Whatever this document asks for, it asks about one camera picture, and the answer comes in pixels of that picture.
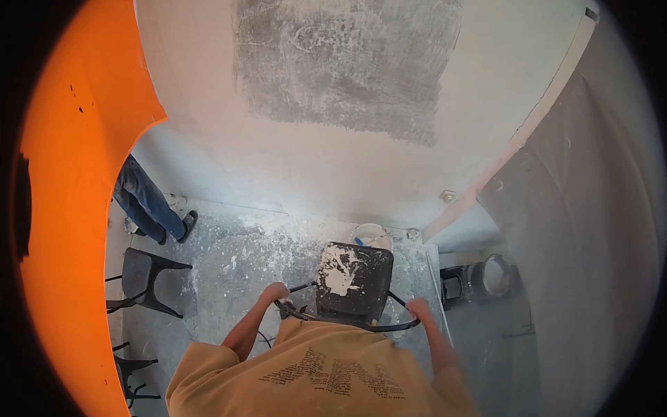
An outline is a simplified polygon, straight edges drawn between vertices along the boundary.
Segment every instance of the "black chair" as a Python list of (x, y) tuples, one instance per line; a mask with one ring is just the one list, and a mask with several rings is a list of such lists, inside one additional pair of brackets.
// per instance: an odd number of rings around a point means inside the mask
[(184, 270), (186, 268), (192, 269), (192, 265), (181, 264), (142, 250), (127, 248), (123, 260), (123, 275), (104, 280), (106, 282), (122, 278), (123, 293), (127, 298), (124, 300), (107, 300), (107, 314), (139, 304), (146, 308), (183, 318), (171, 308), (157, 301), (155, 297), (155, 279), (162, 270)]
[[(129, 342), (125, 342), (122, 345), (116, 346), (115, 348), (112, 349), (112, 351), (117, 351), (120, 350), (126, 346), (129, 346)], [(151, 364), (156, 364), (157, 359), (153, 360), (129, 360), (129, 359), (122, 359), (119, 358), (116, 355), (113, 355), (113, 360), (116, 362), (116, 371), (118, 372), (118, 378), (121, 380), (121, 386), (123, 387), (123, 394), (125, 394), (125, 399), (129, 400), (129, 406), (128, 408), (132, 408), (132, 404), (134, 404), (134, 400), (140, 400), (142, 398), (147, 398), (150, 400), (159, 400), (162, 398), (159, 395), (137, 395), (137, 391), (142, 389), (143, 387), (146, 386), (146, 384), (142, 384), (134, 389), (134, 391), (131, 390), (131, 386), (129, 385), (127, 379), (129, 378), (130, 375), (132, 375), (132, 372), (136, 371), (137, 369), (142, 369), (147, 367), (148, 365)]]

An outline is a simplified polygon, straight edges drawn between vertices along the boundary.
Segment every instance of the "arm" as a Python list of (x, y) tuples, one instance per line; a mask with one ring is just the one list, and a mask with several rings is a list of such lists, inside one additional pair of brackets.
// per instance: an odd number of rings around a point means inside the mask
[(419, 297), (416, 300), (407, 302), (406, 308), (413, 316), (421, 320), (424, 325), (428, 347), (431, 351), (433, 375), (438, 375), (440, 371), (450, 366), (457, 366), (454, 349), (452, 349), (449, 342), (442, 336), (440, 329), (438, 329), (436, 319), (433, 317), (428, 302)]
[(222, 342), (222, 346), (232, 349), (239, 357), (240, 362), (246, 360), (255, 344), (255, 339), (257, 339), (257, 331), (266, 309), (272, 302), (279, 298), (286, 298), (288, 295), (289, 291), (282, 282), (274, 282), (269, 285), (261, 293), (253, 308), (231, 329)]

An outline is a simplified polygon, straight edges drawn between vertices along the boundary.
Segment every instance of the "orange surface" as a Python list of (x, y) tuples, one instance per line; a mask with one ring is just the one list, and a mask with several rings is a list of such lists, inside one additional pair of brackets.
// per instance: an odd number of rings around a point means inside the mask
[(48, 59), (21, 142), (33, 203), (25, 297), (48, 359), (88, 416), (129, 415), (105, 309), (107, 214), (130, 149), (164, 120), (132, 0), (90, 0)]

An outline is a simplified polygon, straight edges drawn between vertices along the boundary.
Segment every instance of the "person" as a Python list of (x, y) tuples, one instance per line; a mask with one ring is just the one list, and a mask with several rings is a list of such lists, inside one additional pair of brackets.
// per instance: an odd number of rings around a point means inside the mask
[(148, 235), (160, 245), (167, 243), (167, 232), (177, 242), (185, 243), (197, 223), (195, 210), (181, 220), (169, 208), (164, 195), (132, 155), (127, 157), (118, 174), (113, 197), (139, 228), (135, 234)]
[(407, 308), (426, 331), (432, 385), (412, 354), (382, 334), (294, 317), (283, 320), (271, 349), (248, 360), (265, 311), (288, 294), (274, 282), (222, 345), (190, 344), (167, 388), (171, 417), (477, 414), (423, 298)]

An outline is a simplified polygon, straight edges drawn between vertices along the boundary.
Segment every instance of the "hand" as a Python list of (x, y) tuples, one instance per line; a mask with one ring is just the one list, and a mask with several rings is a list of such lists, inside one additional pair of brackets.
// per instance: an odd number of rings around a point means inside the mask
[(269, 285), (259, 297), (268, 300), (269, 303), (272, 303), (281, 298), (287, 298), (288, 296), (289, 290), (287, 289), (287, 286), (282, 282), (274, 282)]
[(415, 300), (410, 300), (406, 303), (406, 308), (414, 318), (421, 321), (427, 321), (433, 318), (431, 308), (428, 306), (428, 301), (424, 297), (419, 297)]

